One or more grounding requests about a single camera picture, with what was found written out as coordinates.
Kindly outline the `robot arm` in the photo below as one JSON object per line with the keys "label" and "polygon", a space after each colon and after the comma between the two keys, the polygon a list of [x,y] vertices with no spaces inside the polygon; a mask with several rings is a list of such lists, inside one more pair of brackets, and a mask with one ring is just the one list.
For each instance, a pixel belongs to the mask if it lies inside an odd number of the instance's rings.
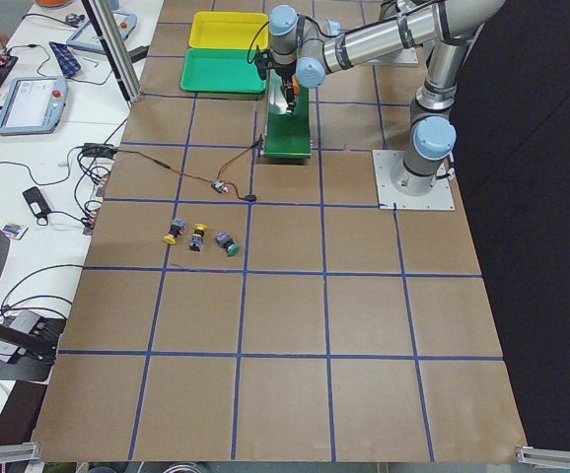
{"label": "robot arm", "polygon": [[267,47],[250,50],[248,62],[260,78],[274,71],[288,106],[294,108],[296,85],[315,89],[329,74],[432,42],[423,85],[410,106],[409,146],[391,172],[399,192],[423,196],[433,188],[439,166],[457,140],[449,115],[458,73],[480,29],[502,6],[500,1],[387,1],[374,23],[342,31],[334,21],[278,5],[268,16]]}

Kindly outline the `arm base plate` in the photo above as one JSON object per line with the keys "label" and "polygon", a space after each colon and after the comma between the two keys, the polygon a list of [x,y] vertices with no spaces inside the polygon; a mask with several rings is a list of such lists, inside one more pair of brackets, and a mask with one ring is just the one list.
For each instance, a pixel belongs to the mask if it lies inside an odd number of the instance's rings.
{"label": "arm base plate", "polygon": [[430,176],[417,176],[404,166],[405,152],[372,152],[378,207],[385,210],[454,211],[449,173],[443,164]]}
{"label": "arm base plate", "polygon": [[401,49],[367,61],[372,66],[417,67],[419,64],[416,48]]}

